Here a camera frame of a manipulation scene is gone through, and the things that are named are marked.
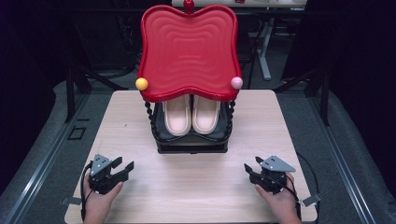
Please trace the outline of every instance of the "red tray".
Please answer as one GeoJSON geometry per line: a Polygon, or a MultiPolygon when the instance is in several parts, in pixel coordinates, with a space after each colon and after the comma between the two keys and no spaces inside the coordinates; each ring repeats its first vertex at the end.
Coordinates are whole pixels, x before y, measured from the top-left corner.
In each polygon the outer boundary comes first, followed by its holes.
{"type": "Polygon", "coordinates": [[[232,10],[212,5],[186,13],[169,6],[151,7],[141,22],[143,55],[138,77],[148,81],[143,99],[159,103],[183,94],[228,102],[239,90],[237,20],[232,10]]]}

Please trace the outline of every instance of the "human hand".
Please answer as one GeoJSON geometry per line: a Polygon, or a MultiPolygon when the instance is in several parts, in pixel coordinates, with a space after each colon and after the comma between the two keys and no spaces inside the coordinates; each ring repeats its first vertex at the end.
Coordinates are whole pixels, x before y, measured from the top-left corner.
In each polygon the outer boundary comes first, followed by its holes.
{"type": "Polygon", "coordinates": [[[103,195],[92,191],[90,188],[89,175],[84,177],[84,194],[86,197],[85,219],[86,224],[104,223],[110,211],[111,204],[120,193],[123,182],[118,183],[109,193],[103,195]]]}
{"type": "MultiPolygon", "coordinates": [[[[293,189],[291,181],[294,181],[294,178],[290,173],[286,173],[286,175],[290,178],[287,178],[287,187],[289,189],[293,189]]],[[[260,187],[260,185],[255,185],[255,188],[257,192],[259,192],[260,196],[269,203],[271,210],[278,218],[279,223],[301,223],[301,220],[297,217],[295,198],[290,192],[283,189],[277,194],[272,194],[260,187]]]]}

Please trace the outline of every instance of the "black twisted post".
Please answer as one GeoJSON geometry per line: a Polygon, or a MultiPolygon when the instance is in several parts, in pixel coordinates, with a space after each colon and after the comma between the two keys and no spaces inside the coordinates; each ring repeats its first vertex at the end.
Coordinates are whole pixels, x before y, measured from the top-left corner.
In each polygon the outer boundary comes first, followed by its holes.
{"type": "Polygon", "coordinates": [[[148,112],[148,118],[149,118],[149,124],[151,125],[151,132],[155,135],[158,136],[157,134],[157,127],[155,126],[155,123],[153,121],[154,116],[152,115],[152,109],[151,109],[151,103],[146,101],[145,102],[145,107],[148,112]]]}
{"type": "Polygon", "coordinates": [[[233,109],[233,107],[235,106],[235,101],[234,100],[232,100],[231,102],[230,102],[230,106],[229,106],[229,113],[227,113],[228,114],[228,120],[227,120],[227,127],[226,127],[226,133],[227,134],[230,134],[231,133],[231,130],[232,130],[232,128],[233,128],[233,112],[234,112],[234,109],[233,109]]]}

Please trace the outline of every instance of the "shoe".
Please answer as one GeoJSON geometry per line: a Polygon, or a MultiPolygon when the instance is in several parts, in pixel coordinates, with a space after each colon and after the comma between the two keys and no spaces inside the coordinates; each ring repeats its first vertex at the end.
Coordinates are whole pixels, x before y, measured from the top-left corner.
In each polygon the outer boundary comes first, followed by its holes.
{"type": "Polygon", "coordinates": [[[174,136],[183,136],[191,128],[190,96],[183,95],[163,102],[165,126],[174,136]]]}
{"type": "Polygon", "coordinates": [[[220,102],[194,96],[192,128],[201,134],[209,134],[218,125],[220,102]]]}

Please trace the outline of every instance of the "wooden tabletop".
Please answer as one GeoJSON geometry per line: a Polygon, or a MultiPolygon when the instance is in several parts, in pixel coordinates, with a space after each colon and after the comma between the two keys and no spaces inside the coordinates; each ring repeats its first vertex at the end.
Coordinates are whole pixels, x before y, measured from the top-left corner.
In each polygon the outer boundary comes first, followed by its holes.
{"type": "MultiPolygon", "coordinates": [[[[184,0],[172,0],[172,6],[183,7],[184,0]]],[[[244,4],[235,0],[194,0],[196,7],[220,4],[227,7],[305,7],[306,0],[246,0],[244,4]]]]}
{"type": "MultiPolygon", "coordinates": [[[[139,91],[114,92],[94,140],[96,153],[123,158],[134,169],[113,203],[108,223],[249,223],[276,222],[268,204],[248,180],[244,163],[277,155],[293,166],[300,199],[309,196],[282,112],[272,91],[240,91],[235,100],[233,132],[227,153],[159,154],[139,91]]],[[[74,197],[79,195],[79,183],[74,197]]],[[[79,223],[81,207],[69,205],[67,223],[79,223]]],[[[303,221],[317,218],[302,207],[303,221]]]]}

